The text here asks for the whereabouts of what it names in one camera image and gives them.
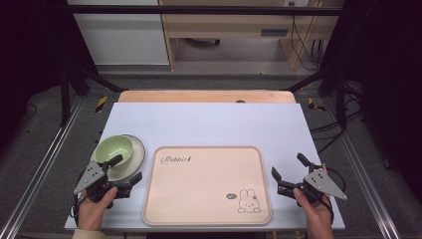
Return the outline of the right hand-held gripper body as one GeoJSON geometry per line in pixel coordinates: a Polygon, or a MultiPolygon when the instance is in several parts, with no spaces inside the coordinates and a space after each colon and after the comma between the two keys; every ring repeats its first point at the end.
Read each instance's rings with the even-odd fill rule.
{"type": "Polygon", "coordinates": [[[291,183],[282,180],[278,175],[278,193],[283,196],[295,198],[294,189],[299,189],[310,203],[320,201],[326,194],[332,195],[341,200],[347,196],[343,190],[323,171],[322,168],[315,169],[306,175],[302,182],[291,183]]]}

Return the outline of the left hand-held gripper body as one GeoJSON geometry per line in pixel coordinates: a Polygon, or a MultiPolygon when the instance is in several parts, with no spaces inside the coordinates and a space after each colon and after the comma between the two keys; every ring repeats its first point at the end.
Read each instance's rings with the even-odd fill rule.
{"type": "Polygon", "coordinates": [[[115,166],[115,162],[97,163],[91,161],[82,173],[74,194],[78,201],[88,198],[91,201],[101,201],[106,193],[116,187],[115,199],[128,198],[132,185],[130,183],[114,183],[108,179],[108,170],[115,166]]]}

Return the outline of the green bowl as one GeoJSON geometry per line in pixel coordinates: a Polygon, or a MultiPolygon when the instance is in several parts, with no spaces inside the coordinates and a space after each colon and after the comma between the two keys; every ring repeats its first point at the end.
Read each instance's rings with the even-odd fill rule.
{"type": "Polygon", "coordinates": [[[126,135],[113,135],[101,141],[94,151],[94,160],[105,163],[114,156],[121,154],[123,160],[113,168],[119,168],[132,160],[134,147],[131,139],[126,135]]]}

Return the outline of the person's right hand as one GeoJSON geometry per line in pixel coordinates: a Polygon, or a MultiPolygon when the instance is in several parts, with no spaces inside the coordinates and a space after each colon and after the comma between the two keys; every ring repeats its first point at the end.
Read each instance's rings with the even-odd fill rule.
{"type": "Polygon", "coordinates": [[[307,216],[307,231],[332,231],[331,205],[327,194],[321,198],[321,202],[316,202],[314,204],[310,204],[305,195],[297,188],[294,189],[294,196],[307,216]]]}

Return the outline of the person's left hand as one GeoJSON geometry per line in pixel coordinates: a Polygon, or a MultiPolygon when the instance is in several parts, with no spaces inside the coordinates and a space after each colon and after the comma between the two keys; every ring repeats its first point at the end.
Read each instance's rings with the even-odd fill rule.
{"type": "Polygon", "coordinates": [[[111,188],[99,202],[85,199],[80,204],[78,228],[89,231],[102,229],[103,217],[107,207],[113,202],[117,188],[111,188]]]}

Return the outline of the beige round plate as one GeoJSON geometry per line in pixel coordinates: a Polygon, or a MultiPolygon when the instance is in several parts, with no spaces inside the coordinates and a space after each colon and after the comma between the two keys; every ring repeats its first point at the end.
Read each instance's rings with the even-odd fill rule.
{"type": "Polygon", "coordinates": [[[134,147],[132,160],[119,168],[110,168],[108,170],[108,179],[110,181],[119,181],[131,178],[140,168],[145,156],[145,149],[142,142],[135,136],[129,134],[120,134],[128,136],[134,147]]]}

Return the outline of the yellow black tape piece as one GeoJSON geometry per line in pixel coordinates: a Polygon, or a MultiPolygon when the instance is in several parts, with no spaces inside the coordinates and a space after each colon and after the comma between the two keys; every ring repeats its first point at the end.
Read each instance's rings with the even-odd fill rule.
{"type": "Polygon", "coordinates": [[[107,101],[107,96],[103,96],[103,97],[100,98],[98,105],[95,109],[95,113],[100,113],[103,110],[103,108],[106,104],[106,101],[107,101]]]}
{"type": "Polygon", "coordinates": [[[308,106],[310,109],[314,109],[319,112],[325,112],[325,107],[317,106],[312,98],[308,98],[308,106]]]}

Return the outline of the beige tray with rabbit print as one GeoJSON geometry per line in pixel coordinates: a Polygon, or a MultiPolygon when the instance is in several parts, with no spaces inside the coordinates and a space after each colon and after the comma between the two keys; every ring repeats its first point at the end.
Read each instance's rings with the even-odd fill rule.
{"type": "Polygon", "coordinates": [[[153,157],[143,209],[153,226],[263,225],[272,208],[253,146],[168,146],[153,157]]]}

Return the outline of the wooden table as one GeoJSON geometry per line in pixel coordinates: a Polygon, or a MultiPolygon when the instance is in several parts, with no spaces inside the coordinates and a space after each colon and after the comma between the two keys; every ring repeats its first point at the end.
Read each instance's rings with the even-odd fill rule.
{"type": "Polygon", "coordinates": [[[124,91],[119,103],[277,103],[294,104],[296,99],[287,91],[264,90],[142,90],[124,91]]]}

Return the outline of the dark curtain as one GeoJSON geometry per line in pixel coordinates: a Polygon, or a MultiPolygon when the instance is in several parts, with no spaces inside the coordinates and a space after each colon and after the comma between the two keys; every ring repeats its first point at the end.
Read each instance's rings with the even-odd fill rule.
{"type": "Polygon", "coordinates": [[[422,0],[344,0],[325,53],[351,33],[341,66],[362,86],[362,109],[384,156],[422,203],[422,0]]]}
{"type": "Polygon", "coordinates": [[[54,44],[44,28],[34,25],[37,18],[47,23],[71,60],[92,73],[97,70],[74,15],[44,9],[67,4],[68,0],[0,0],[0,150],[23,119],[29,99],[59,84],[54,44]]]}

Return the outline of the white cabinet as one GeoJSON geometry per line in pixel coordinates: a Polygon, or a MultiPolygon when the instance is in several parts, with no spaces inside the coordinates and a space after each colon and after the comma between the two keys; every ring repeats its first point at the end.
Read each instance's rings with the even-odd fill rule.
{"type": "Polygon", "coordinates": [[[168,65],[159,14],[75,14],[96,65],[168,65]]]}

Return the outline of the light wooden desk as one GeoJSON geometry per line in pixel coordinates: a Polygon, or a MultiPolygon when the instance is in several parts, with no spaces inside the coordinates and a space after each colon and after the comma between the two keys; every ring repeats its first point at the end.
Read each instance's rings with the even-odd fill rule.
{"type": "MultiPolygon", "coordinates": [[[[158,0],[161,6],[341,7],[345,0],[158,0]]],[[[161,16],[167,50],[175,61],[175,41],[182,38],[264,38],[280,41],[291,69],[311,54],[311,42],[327,42],[335,16],[171,15],[161,16]]]]}

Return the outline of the aluminium floor rail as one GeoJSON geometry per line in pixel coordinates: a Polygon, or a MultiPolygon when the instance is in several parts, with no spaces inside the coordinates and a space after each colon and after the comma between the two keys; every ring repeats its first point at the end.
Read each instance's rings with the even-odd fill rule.
{"type": "Polygon", "coordinates": [[[31,100],[33,114],[18,125],[0,153],[0,239],[13,239],[30,210],[71,130],[82,97],[74,98],[70,116],[55,113],[51,100],[31,100]]]}
{"type": "Polygon", "coordinates": [[[357,103],[350,102],[346,129],[336,124],[331,132],[337,139],[320,154],[346,183],[348,200],[337,200],[345,228],[337,235],[348,239],[402,239],[376,185],[375,178],[383,166],[378,166],[377,148],[365,127],[357,103]]]}

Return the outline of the black metal frame stand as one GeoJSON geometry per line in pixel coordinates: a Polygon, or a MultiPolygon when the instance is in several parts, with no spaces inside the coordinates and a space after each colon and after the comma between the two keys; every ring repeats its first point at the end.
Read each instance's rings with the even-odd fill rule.
{"type": "Polygon", "coordinates": [[[86,83],[86,79],[94,80],[96,83],[106,87],[115,92],[122,93],[124,88],[121,88],[108,80],[101,77],[99,74],[88,71],[79,65],[67,65],[60,72],[60,89],[61,89],[61,103],[62,103],[62,121],[61,126],[64,126],[71,116],[70,106],[70,91],[69,86],[72,86],[78,96],[86,96],[90,91],[90,87],[86,83]]]}
{"type": "Polygon", "coordinates": [[[316,73],[308,76],[304,80],[288,87],[287,91],[294,93],[300,90],[301,88],[309,85],[310,83],[315,82],[316,80],[321,80],[321,83],[317,90],[318,94],[321,97],[326,97],[330,95],[333,91],[336,91],[335,117],[338,120],[339,125],[343,129],[346,129],[346,116],[344,106],[346,79],[340,67],[328,65],[318,70],[316,73]]]}

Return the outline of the black horizontal frame bar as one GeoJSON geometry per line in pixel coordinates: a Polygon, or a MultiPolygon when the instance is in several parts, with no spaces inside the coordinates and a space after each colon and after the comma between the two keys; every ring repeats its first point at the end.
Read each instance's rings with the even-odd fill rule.
{"type": "Polygon", "coordinates": [[[76,14],[188,14],[188,15],[281,15],[281,16],[339,16],[342,8],[318,7],[248,7],[248,6],[128,6],[128,5],[70,5],[76,14]]]}

